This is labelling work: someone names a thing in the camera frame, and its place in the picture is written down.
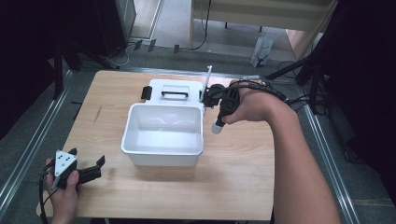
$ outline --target black mechanical device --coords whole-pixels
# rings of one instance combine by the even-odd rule
[[[205,87],[205,91],[201,92],[201,94],[204,95],[202,97],[202,103],[204,106],[214,107],[215,105],[220,105],[218,117],[212,124],[212,133],[220,133],[225,125],[221,118],[231,115],[238,108],[240,103],[239,89],[241,88],[265,91],[276,96],[286,104],[289,104],[289,99],[286,95],[274,89],[269,80],[260,76],[243,77],[239,81],[231,84],[229,87],[224,87],[221,84],[214,84],[211,87]]]
[[[43,173],[40,176],[39,182],[39,199],[40,199],[40,207],[41,207],[41,221],[44,224],[48,223],[44,204],[47,201],[43,199],[43,187],[44,187],[44,180],[48,173],[52,173],[49,171],[49,168],[53,167],[53,177],[54,181],[50,189],[52,193],[54,193],[58,189],[65,189],[67,186],[67,178],[70,174],[77,170],[78,171],[78,183],[77,186],[82,185],[84,183],[90,182],[96,178],[102,176],[101,168],[105,164],[105,156],[102,156],[97,162],[96,165],[78,170],[77,169],[77,149],[73,148],[68,153],[63,152],[61,150],[56,151],[56,157],[53,158],[49,164],[47,164],[44,169]]]

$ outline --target wooden desk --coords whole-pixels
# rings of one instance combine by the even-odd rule
[[[191,1],[190,47],[193,21],[206,20],[208,5],[209,0]],[[299,60],[318,33],[324,32],[336,5],[336,0],[212,0],[209,20],[287,29]]]
[[[136,167],[121,149],[129,107],[142,102],[153,78],[204,77],[101,71],[96,74],[64,151],[78,149],[78,168],[102,155],[102,177],[83,186],[79,217],[270,219],[274,190],[273,136],[265,122],[240,122],[210,131],[219,109],[207,108],[204,153],[196,167]],[[230,79],[213,77],[209,83]],[[51,216],[51,205],[46,204]]]

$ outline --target open container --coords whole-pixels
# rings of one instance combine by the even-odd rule
[[[204,150],[202,83],[153,79],[150,100],[131,106],[121,149],[135,165],[194,166]]]

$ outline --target white triangular device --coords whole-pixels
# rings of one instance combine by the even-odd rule
[[[56,151],[55,172],[54,172],[55,179],[51,187],[52,190],[57,189],[57,185],[59,183],[59,180],[61,179],[61,174],[63,174],[64,171],[67,170],[67,168],[69,168],[69,166],[73,164],[73,162],[75,162],[76,160],[77,160],[76,155],[72,155],[70,153],[63,152],[61,150]]]

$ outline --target human arm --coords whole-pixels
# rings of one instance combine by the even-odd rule
[[[73,223],[77,216],[78,193],[76,185],[78,183],[78,172],[73,171],[67,178],[66,189],[57,189],[56,192],[51,190],[53,175],[47,174],[47,191],[53,208],[52,224],[69,224]]]
[[[241,105],[222,120],[265,120],[275,145],[274,214],[278,223],[340,223],[330,188],[313,157],[297,114],[275,96],[240,89]]]

